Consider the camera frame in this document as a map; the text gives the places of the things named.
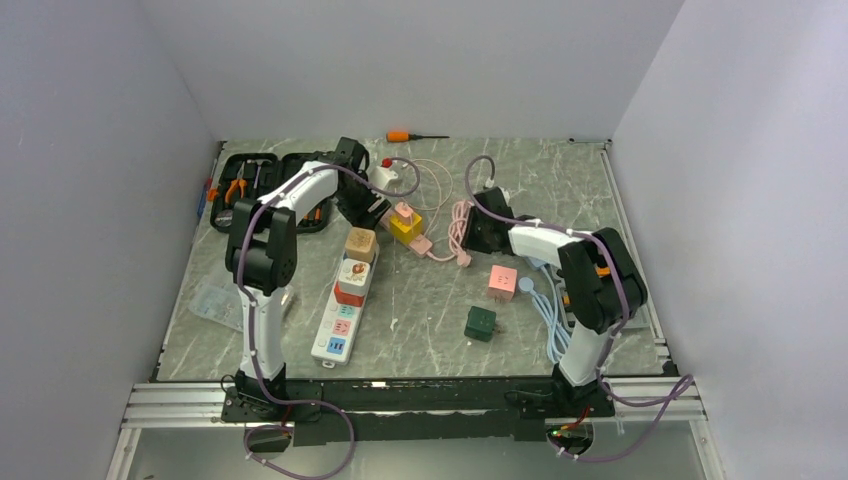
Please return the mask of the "red cube adapter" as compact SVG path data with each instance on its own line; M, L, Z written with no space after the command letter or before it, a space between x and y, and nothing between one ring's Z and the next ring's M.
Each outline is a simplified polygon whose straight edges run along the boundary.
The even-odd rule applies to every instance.
M333 293L335 300L340 305L348 305L352 307L361 308L364 305L366 299L364 295L355 295L342 291L338 282L334 284Z

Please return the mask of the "white cube adapter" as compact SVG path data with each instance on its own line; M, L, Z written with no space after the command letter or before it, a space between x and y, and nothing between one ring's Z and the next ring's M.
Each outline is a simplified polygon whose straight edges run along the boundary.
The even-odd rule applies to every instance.
M337 277L340 292L363 297L367 295L372 276L371 264L350 257L343 259Z

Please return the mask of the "yellow cube adapter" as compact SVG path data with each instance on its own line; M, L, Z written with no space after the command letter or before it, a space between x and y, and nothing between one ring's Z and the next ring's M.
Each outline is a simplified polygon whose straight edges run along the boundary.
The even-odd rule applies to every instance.
M401 243L408 245L423 233L422 217L413 212L409 221L395 212L389 217L389 232Z

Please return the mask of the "pink cube socket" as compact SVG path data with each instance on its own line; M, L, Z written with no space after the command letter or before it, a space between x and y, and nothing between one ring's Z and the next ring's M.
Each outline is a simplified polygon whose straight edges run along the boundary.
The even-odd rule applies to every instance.
M486 296L497 303L510 302L516 291L518 271L514 268L493 265L491 267Z

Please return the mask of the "grey tool case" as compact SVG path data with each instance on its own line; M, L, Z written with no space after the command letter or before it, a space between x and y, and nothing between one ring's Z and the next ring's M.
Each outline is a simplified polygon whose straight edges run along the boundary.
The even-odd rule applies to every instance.
M575 322L602 333L623 318L632 318L648 300L648 290L641 274L634 269L618 270L618 277L627 303L624 315L609 267L594 268L595 274L568 273L564 275L562 294L566 311L573 314Z

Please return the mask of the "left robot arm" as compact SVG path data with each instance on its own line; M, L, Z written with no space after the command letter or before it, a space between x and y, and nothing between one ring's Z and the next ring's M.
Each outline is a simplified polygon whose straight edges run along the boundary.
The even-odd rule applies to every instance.
M225 250L244 319L244 348L235 388L264 420L287 406L286 362L281 347L282 293L298 263L297 225L324 200L332 200L353 227L374 231L391 204L368 179L370 154L352 138L328 152L307 155L275 190L236 202Z

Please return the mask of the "clear plastic screw box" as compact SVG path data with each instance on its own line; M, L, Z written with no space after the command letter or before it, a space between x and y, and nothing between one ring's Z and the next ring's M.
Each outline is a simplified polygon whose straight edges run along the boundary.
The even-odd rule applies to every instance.
M279 319L282 319L295 298L292 286L278 288L272 293L270 299L276 299L276 305L272 305L269 300L262 300L261 290L248 286L246 289L258 301L256 321L268 313L276 314ZM188 308L198 317L242 332L247 317L242 311L241 295L242 291L234 283L218 285L204 281L190 300Z

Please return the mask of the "dark green cube adapter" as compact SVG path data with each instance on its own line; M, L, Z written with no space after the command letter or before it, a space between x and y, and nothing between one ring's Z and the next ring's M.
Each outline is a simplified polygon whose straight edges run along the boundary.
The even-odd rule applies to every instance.
M464 336L481 342L490 342L496 332L497 314L494 311L471 306L467 313Z

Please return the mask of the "white power strip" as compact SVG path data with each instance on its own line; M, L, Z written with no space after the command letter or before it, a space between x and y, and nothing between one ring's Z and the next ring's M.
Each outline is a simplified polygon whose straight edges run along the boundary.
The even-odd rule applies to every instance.
M345 254L342 256L340 265L346 257L347 256ZM376 252L374 260L370 263L372 268L370 286L374 277L375 266L378 258L379 252ZM334 284L337 282L340 265L332 283L333 289ZM364 305L361 308L357 308L348 305L340 305L335 300L333 289L329 295L311 348L311 355L313 359L316 360L322 367L328 369L346 365L349 362L369 293L368 290L367 295L365 296L366 299Z

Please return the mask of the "black tool case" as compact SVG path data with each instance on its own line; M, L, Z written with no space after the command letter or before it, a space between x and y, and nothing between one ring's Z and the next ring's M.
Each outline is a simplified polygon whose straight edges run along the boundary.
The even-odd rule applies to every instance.
M312 154L290 153L282 158L274 153L236 153L223 163L216 183L207 191L211 203L210 226L228 233L234 203L241 198L258 199L295 177Z

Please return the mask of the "wooden beige cube adapter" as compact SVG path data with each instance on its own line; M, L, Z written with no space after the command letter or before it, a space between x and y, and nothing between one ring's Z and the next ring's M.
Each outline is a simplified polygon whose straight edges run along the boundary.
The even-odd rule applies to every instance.
M371 263L376 256L377 246L374 230L352 227L346 237L344 250L348 258Z

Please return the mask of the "pink power strip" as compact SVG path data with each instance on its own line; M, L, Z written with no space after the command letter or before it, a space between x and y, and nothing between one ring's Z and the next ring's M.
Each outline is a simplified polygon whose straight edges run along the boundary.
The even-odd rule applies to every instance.
M390 207L380 219L380 225L419 258L431 252L433 243L424 234L423 218L406 202Z

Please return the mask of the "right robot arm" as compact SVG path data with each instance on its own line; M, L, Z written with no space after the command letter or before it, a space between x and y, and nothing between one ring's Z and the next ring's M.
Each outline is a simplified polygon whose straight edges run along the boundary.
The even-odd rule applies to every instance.
M551 388L557 411L574 415L598 383L610 341L648 299L648 290L624 237L613 228L590 232L567 229L538 218L516 218L498 187L472 196L472 216L497 242L484 253L504 252L550 264L561 273L576 319L571 341L557 363L560 379Z

